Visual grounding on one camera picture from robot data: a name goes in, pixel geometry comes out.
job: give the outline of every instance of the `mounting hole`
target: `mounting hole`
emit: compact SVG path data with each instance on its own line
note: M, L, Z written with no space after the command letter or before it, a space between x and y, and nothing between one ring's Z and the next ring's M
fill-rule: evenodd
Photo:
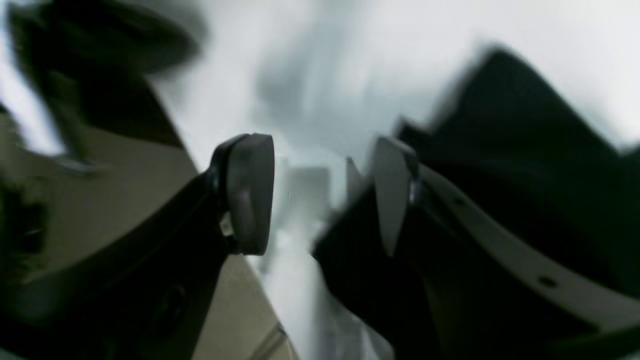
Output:
M550 288L550 289L557 288L557 286L558 286L558 283L555 280L553 280L550 277L548 277L548 276L539 277L538 278L538 282L540 284L542 284L542 286L544 286L546 288Z

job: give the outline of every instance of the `white surface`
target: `white surface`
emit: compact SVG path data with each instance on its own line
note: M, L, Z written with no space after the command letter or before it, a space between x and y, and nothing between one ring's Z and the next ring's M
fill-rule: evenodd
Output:
M495 43L527 59L618 149L640 140L638 1L192 1L185 6L210 31L202 55L153 84L200 170L225 139L269 133L288 167L328 169L336 208L344 157L363 168L376 135L390 133L400 114L426 124ZM276 171L278 202L294 185L281 165ZM283 209L275 206L274 218ZM251 261L302 359L322 358L313 339L331 332L313 323L329 308L308 257L314 220L297 219L307 225L294 232L272 227L270 247L279 250L268 276Z

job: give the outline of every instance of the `screw hole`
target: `screw hole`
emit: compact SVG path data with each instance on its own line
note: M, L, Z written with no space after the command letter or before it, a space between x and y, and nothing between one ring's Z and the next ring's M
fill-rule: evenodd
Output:
M540 284L542 284L542 286L546 287L546 288L556 288L558 286L558 283L551 279L550 277L547 276L541 276L538 278L538 282Z

